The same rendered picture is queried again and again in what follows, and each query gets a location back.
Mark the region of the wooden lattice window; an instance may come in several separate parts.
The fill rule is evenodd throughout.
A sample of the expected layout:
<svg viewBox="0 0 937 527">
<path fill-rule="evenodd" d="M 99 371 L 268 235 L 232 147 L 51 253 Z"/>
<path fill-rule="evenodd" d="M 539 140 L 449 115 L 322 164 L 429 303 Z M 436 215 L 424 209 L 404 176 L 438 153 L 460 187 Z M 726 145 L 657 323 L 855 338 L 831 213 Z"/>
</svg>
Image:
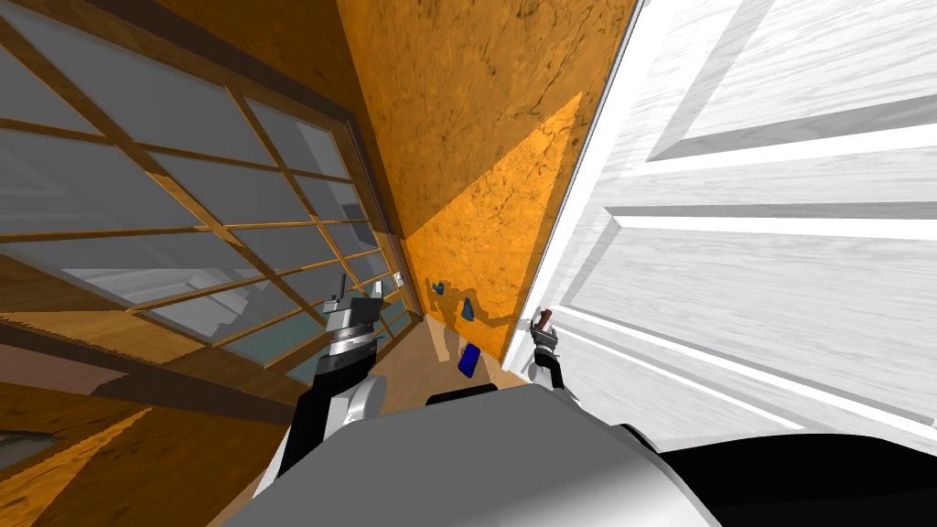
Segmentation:
<svg viewBox="0 0 937 527">
<path fill-rule="evenodd" d="M 146 363 L 288 371 L 331 294 L 413 323 L 335 117 L 95 0 L 0 0 L 0 323 Z"/>
</svg>

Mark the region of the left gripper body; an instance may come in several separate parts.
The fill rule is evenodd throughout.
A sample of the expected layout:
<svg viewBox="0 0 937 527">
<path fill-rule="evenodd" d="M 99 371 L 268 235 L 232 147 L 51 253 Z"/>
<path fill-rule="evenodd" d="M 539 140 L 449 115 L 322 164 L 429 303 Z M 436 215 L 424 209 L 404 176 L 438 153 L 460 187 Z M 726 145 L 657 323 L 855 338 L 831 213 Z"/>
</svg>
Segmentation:
<svg viewBox="0 0 937 527">
<path fill-rule="evenodd" d="M 346 329 L 374 333 L 381 310 L 381 297 L 334 298 L 322 306 L 323 316 L 327 320 L 326 331 L 334 336 Z"/>
</svg>

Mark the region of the white panelled door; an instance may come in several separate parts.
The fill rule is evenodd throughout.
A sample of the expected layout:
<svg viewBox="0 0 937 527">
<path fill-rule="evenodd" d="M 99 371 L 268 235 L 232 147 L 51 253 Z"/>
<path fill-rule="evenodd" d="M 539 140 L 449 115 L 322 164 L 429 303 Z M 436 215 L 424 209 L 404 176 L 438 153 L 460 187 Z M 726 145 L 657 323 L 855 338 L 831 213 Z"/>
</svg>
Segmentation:
<svg viewBox="0 0 937 527">
<path fill-rule="evenodd" d="M 937 0 L 636 0 L 503 362 L 663 450 L 937 455 Z"/>
</svg>

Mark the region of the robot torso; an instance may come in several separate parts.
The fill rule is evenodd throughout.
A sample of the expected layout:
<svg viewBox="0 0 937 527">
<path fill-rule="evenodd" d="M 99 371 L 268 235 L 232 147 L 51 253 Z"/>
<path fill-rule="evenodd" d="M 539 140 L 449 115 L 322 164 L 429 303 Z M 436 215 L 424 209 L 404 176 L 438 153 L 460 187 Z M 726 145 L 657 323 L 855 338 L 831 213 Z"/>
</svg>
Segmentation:
<svg viewBox="0 0 937 527">
<path fill-rule="evenodd" d="M 721 527 L 629 432 L 526 384 L 341 427 L 225 527 Z"/>
</svg>

